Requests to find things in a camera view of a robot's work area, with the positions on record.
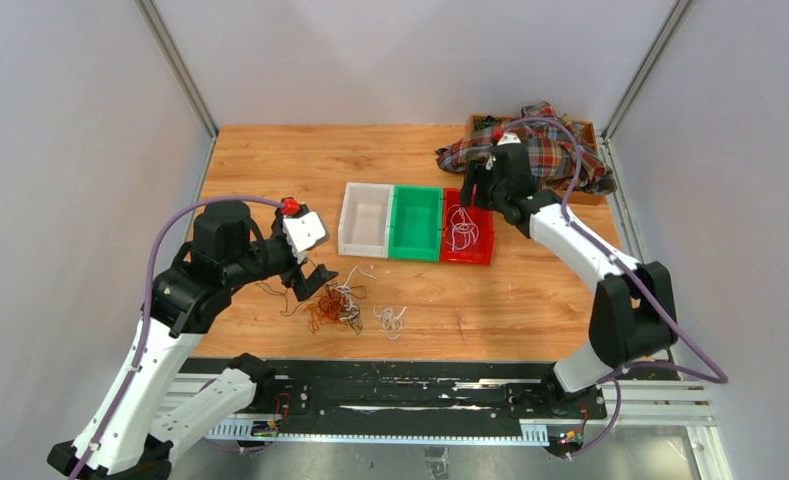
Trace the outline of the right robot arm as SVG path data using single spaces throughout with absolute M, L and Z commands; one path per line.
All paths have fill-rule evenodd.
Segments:
M 487 158 L 469 162 L 460 202 L 500 213 L 556 255 L 594 295 L 587 340 L 554 364 L 541 390 L 550 414 L 568 416 L 581 404 L 581 391 L 676 342 L 662 317 L 675 313 L 668 269 L 616 249 L 579 222 L 554 191 L 537 188 L 522 144 L 493 146 Z

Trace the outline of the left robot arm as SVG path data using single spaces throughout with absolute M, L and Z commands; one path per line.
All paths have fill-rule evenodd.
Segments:
M 70 479 L 166 479 L 231 414 L 282 408 L 274 368 L 246 353 L 181 406 L 160 412 L 177 373 L 241 289 L 275 277 L 304 301 L 335 276 L 324 265 L 303 270 L 309 252 L 330 237 L 317 212 L 291 197 L 276 201 L 264 235 L 253 203 L 233 195 L 183 208 L 194 215 L 192 237 L 166 270 L 147 270 L 133 343 L 83 431 L 52 447 L 54 470 Z

